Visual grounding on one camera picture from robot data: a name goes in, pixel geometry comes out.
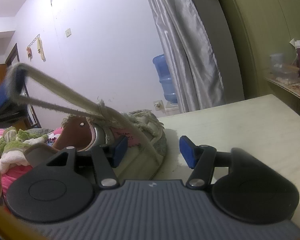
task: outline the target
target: light switch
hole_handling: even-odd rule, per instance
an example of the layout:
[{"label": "light switch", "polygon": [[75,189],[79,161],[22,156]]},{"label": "light switch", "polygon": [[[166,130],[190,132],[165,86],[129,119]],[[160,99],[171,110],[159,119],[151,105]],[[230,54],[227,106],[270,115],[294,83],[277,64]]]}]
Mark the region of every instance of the light switch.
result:
[{"label": "light switch", "polygon": [[71,30],[70,28],[66,30],[66,36],[69,37],[71,35]]}]

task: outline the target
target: gray ribbed surface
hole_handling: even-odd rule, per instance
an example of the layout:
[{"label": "gray ribbed surface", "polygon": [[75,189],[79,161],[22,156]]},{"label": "gray ribbed surface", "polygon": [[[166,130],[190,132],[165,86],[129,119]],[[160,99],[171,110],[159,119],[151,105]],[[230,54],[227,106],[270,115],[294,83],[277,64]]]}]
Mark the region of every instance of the gray ribbed surface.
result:
[{"label": "gray ribbed surface", "polygon": [[228,217],[206,194],[181,181],[126,181],[103,191],[76,218],[52,225],[33,225],[57,240],[295,240],[300,229],[291,221],[250,225]]}]

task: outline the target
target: white tabletop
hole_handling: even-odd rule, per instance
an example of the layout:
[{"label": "white tabletop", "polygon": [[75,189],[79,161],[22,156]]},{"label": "white tabletop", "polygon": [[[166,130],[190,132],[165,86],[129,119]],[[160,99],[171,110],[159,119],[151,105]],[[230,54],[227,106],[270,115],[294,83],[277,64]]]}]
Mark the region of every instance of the white tabletop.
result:
[{"label": "white tabletop", "polygon": [[[168,153],[154,179],[188,179],[179,138],[229,152],[240,147],[292,181],[300,193],[300,116],[273,95],[195,112],[161,117]],[[217,179],[225,169],[215,171]],[[300,202],[292,218],[300,227]]]}]

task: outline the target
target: logo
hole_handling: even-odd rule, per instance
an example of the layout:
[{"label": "logo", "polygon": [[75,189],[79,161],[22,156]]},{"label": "logo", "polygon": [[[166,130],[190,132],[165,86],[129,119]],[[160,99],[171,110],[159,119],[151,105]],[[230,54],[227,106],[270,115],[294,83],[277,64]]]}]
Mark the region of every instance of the logo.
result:
[{"label": "logo", "polygon": [[149,183],[149,186],[150,186],[150,187],[156,187],[157,184],[156,184],[155,182],[152,182],[152,183]]}]

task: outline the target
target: silver curtain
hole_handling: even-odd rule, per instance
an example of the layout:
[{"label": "silver curtain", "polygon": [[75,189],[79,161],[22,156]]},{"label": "silver curtain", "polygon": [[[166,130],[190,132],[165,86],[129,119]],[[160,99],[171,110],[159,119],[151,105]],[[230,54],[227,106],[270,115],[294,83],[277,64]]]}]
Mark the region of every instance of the silver curtain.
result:
[{"label": "silver curtain", "polygon": [[221,74],[192,0],[149,0],[181,113],[225,103]]}]

